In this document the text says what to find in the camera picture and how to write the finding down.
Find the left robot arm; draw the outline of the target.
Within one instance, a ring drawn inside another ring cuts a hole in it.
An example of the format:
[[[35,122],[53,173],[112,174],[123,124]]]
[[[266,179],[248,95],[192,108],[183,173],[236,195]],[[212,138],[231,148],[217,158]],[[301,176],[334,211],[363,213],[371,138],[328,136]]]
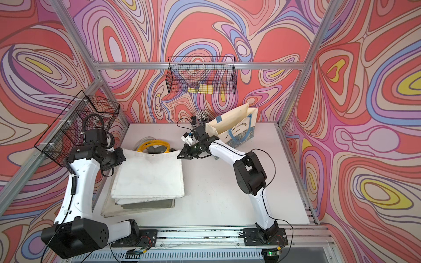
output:
[[[126,161],[122,148],[114,147],[115,139],[99,114],[84,118],[82,135],[83,144],[75,146],[63,160],[69,181],[60,211],[54,224],[41,233],[46,247],[62,259],[91,253],[116,241],[135,244],[139,240],[135,220],[108,224],[93,215],[96,176],[113,172]]]

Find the cream canvas tote bag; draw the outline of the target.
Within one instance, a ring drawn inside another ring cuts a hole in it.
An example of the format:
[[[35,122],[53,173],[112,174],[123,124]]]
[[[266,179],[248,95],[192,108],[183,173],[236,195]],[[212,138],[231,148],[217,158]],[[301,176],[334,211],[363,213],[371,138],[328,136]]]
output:
[[[167,148],[167,150],[165,151],[165,153],[169,153],[171,151],[174,151],[174,149],[172,149],[170,147],[170,143],[164,141],[164,140],[159,140],[159,139],[155,139],[154,137],[144,137],[142,139],[140,139],[135,147],[133,148],[133,151],[140,151],[143,153],[144,150],[146,150],[147,147],[149,146],[159,146],[159,145],[163,145]],[[134,199],[134,200],[141,200],[141,201],[146,201],[146,200],[157,200],[157,199],[165,199],[165,198],[129,198],[129,199]],[[119,215],[125,215],[125,214],[133,214],[133,213],[140,213],[143,211],[152,211],[152,210],[158,210],[158,209],[123,209],[121,206],[115,205],[115,201],[117,201],[116,199],[113,199],[111,197],[111,191],[109,190],[108,194],[107,194],[107,198],[104,204],[104,207],[102,209],[101,215],[105,218],[109,218],[109,217],[116,217]]]

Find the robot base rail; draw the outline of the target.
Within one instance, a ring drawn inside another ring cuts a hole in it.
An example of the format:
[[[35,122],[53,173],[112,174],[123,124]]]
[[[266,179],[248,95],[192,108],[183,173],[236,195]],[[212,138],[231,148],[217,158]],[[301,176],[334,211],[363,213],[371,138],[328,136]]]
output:
[[[154,228],[147,252],[114,247],[69,259],[71,263],[341,263],[339,249],[326,227],[283,226],[270,245],[258,244],[247,226]]]

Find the white yellow-handled bag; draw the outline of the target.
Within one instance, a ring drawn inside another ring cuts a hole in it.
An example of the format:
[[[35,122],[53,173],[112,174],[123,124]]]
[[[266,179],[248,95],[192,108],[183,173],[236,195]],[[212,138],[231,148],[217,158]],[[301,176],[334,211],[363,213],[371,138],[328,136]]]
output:
[[[126,160],[118,166],[110,197],[119,205],[145,203],[185,196],[180,150],[143,153],[123,149]]]

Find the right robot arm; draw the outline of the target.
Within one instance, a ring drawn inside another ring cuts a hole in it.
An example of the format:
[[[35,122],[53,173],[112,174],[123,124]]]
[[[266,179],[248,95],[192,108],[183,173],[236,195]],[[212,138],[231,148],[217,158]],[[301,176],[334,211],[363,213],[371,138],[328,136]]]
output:
[[[232,166],[237,185],[249,196],[256,219],[253,233],[247,234],[246,229],[240,233],[245,245],[277,245],[279,248],[289,245],[285,229],[279,227],[279,220],[270,213],[265,193],[267,175],[255,152],[238,151],[218,137],[208,135],[202,126],[184,133],[181,140],[183,148],[177,159],[214,156]]]

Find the cream blue-handled tote bag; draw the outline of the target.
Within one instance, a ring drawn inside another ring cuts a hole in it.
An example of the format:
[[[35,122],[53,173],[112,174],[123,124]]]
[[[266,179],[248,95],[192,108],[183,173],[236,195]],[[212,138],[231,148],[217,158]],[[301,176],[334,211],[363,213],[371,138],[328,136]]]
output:
[[[246,103],[206,123],[206,133],[237,148],[254,137],[257,117],[258,108]]]

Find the olive green canvas bag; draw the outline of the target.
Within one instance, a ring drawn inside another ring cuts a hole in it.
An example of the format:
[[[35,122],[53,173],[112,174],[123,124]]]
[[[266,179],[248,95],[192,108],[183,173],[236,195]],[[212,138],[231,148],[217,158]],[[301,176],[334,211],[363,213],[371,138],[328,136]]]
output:
[[[149,146],[144,150],[148,154],[165,153],[167,148],[163,145]],[[118,200],[115,205],[121,206],[123,209],[168,209],[175,206],[175,199],[157,199],[157,200]]]

